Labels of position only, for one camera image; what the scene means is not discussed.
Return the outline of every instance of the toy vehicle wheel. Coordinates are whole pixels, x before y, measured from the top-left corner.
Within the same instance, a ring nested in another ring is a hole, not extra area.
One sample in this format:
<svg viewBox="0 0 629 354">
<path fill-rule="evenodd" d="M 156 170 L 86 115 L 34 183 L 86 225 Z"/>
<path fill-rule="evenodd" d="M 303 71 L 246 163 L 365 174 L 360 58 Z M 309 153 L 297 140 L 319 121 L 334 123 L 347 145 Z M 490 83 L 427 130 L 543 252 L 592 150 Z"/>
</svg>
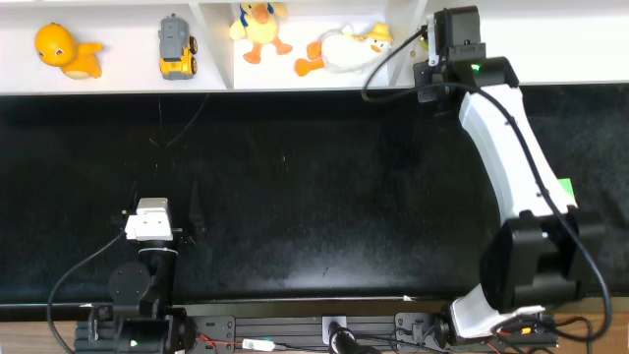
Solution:
<svg viewBox="0 0 629 354">
<path fill-rule="evenodd" d="M 197 73 L 197 59 L 193 57 L 190 59 L 190 67 L 193 69 L 193 75 Z"/>
<path fill-rule="evenodd" d="M 190 36 L 190 52 L 193 54 L 197 54 L 199 48 L 197 47 L 197 39 L 193 36 Z"/>
</svg>

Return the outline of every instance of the black tabletop surface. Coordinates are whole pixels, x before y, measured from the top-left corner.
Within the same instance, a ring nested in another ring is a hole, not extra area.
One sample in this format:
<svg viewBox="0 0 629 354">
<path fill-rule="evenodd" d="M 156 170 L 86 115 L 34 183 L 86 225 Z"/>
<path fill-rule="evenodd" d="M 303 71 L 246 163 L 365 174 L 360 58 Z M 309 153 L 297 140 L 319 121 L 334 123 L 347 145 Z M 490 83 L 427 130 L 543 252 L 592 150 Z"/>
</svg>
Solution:
<svg viewBox="0 0 629 354">
<path fill-rule="evenodd" d="M 533 129 L 607 235 L 615 294 L 629 290 L 629 86 L 523 88 Z M 491 185 L 456 116 L 413 97 L 356 92 L 0 98 L 0 304 L 43 303 L 117 233 L 136 191 L 186 217 L 196 183 L 208 232 L 180 249 L 175 298 L 464 295 L 498 227 Z M 108 298 L 136 258 L 120 242 L 59 301 Z"/>
</svg>

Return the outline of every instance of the orange beak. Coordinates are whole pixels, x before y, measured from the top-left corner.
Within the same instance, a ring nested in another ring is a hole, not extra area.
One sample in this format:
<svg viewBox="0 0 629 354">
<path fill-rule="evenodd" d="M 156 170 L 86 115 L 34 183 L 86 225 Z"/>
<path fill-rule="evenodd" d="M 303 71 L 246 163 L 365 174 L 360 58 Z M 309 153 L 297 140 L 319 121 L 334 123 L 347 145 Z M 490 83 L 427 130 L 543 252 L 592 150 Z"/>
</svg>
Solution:
<svg viewBox="0 0 629 354">
<path fill-rule="evenodd" d="M 256 21 L 264 25 L 268 22 L 268 16 L 270 14 L 268 13 L 268 9 L 265 4 L 258 4 L 254 7 L 253 15 Z"/>
</svg>

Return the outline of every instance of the toy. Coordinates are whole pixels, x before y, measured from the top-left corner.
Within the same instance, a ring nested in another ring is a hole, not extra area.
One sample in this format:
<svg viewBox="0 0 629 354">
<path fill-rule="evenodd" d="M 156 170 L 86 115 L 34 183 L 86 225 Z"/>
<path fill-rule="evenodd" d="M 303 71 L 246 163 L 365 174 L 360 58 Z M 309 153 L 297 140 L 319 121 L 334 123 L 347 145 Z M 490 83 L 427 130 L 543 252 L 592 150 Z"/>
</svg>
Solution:
<svg viewBox="0 0 629 354">
<path fill-rule="evenodd" d="M 271 43 L 277 49 L 277 55 L 285 55 L 293 50 L 289 44 L 282 43 L 277 34 L 279 25 L 273 15 L 280 18 L 288 16 L 286 6 L 280 3 L 241 3 L 241 15 L 229 29 L 229 35 L 234 40 L 246 37 L 254 44 L 254 49 L 245 54 L 245 60 L 252 64 L 259 64 L 260 53 L 265 44 Z"/>
<path fill-rule="evenodd" d="M 350 25 L 341 30 L 332 29 L 308 45 L 311 61 L 299 59 L 295 63 L 295 71 L 300 77 L 323 68 L 337 74 L 362 74 L 384 57 L 392 43 L 389 27 L 383 23 L 375 24 L 373 30 L 364 36 L 355 35 Z"/>
<path fill-rule="evenodd" d="M 197 73 L 197 40 L 190 35 L 188 23 L 175 14 L 161 21 L 159 34 L 159 71 L 166 80 L 191 79 Z"/>
<path fill-rule="evenodd" d="M 59 67 L 71 79 L 100 78 L 102 71 L 95 53 L 100 43 L 77 43 L 67 29 L 50 24 L 35 36 L 35 49 L 44 64 Z"/>
</svg>

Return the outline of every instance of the green sticker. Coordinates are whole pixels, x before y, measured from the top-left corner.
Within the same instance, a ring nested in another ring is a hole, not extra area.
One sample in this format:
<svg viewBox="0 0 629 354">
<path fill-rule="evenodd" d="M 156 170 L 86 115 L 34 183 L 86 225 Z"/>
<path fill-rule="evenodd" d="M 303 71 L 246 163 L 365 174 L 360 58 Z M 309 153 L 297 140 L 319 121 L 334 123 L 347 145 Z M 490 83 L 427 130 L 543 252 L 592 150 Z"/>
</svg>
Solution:
<svg viewBox="0 0 629 354">
<path fill-rule="evenodd" d="M 570 178 L 562 178 L 559 180 L 559 184 L 563 187 L 563 190 L 566 191 L 567 194 L 572 196 L 572 199 L 576 200 L 574 197 L 574 190 L 572 189 L 572 181 Z"/>
</svg>

